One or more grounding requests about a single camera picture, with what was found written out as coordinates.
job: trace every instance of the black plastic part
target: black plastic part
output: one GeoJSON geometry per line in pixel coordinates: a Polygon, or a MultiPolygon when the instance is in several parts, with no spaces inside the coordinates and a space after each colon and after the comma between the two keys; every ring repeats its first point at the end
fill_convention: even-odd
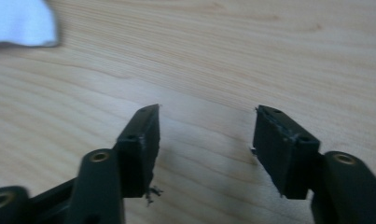
{"type": "Polygon", "coordinates": [[[27,224],[32,221],[27,190],[22,187],[0,188],[0,224],[27,224]]]}
{"type": "Polygon", "coordinates": [[[338,223],[376,224],[376,177],[373,173],[363,161],[350,154],[331,151],[324,156],[323,179],[338,223]]]}
{"type": "Polygon", "coordinates": [[[75,179],[71,179],[31,199],[35,212],[35,224],[63,223],[74,182],[75,179]]]}
{"type": "Polygon", "coordinates": [[[159,105],[141,108],[113,147],[118,153],[123,197],[142,197],[149,193],[159,142],[159,105]]]}
{"type": "Polygon", "coordinates": [[[305,199],[319,140],[282,111],[260,105],[253,145],[278,191],[288,199],[305,199]]]}
{"type": "Polygon", "coordinates": [[[120,188],[116,151],[98,149],[87,154],[82,160],[64,223],[124,223],[120,188]]]}

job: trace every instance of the screw hole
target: screw hole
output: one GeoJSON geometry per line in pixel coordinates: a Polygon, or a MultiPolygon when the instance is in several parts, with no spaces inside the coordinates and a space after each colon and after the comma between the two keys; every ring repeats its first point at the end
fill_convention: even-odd
{"type": "Polygon", "coordinates": [[[83,221],[83,224],[98,224],[100,223],[101,219],[98,215],[89,215],[83,221]]]}
{"type": "Polygon", "coordinates": [[[347,155],[336,154],[333,157],[336,161],[339,161],[339,162],[347,164],[347,165],[354,165],[355,164],[355,159],[350,157],[350,156],[347,156],[347,155]]]}
{"type": "Polygon", "coordinates": [[[12,202],[14,193],[12,191],[5,191],[0,193],[0,208],[12,202]]]}
{"type": "Polygon", "coordinates": [[[302,142],[310,142],[310,138],[309,137],[299,137],[299,140],[302,141],[302,142]]]}
{"type": "Polygon", "coordinates": [[[97,152],[91,156],[91,161],[93,162],[105,161],[106,159],[108,159],[108,157],[109,157],[109,154],[106,152],[97,152]]]}

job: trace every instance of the wooden table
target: wooden table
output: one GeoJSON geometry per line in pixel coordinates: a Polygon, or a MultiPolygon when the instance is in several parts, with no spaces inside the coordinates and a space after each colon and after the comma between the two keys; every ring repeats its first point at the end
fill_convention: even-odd
{"type": "Polygon", "coordinates": [[[376,0],[50,0],[57,48],[0,46],[0,187],[34,196],[161,104],[146,207],[127,223],[313,223],[249,152],[254,107],[286,112],[376,174],[376,0]]]}

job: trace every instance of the white cloth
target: white cloth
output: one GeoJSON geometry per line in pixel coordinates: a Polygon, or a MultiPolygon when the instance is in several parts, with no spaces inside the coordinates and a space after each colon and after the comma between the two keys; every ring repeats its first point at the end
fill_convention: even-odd
{"type": "Polygon", "coordinates": [[[0,42],[31,47],[57,45],[57,24],[47,3],[0,0],[0,42]]]}

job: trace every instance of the table surface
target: table surface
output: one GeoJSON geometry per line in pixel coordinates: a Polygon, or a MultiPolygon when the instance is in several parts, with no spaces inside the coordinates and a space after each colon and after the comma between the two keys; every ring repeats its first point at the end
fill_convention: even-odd
{"type": "Polygon", "coordinates": [[[146,207],[127,223],[313,223],[251,156],[258,105],[376,174],[376,0],[50,0],[57,48],[0,46],[0,187],[35,196],[160,104],[146,207]]]}

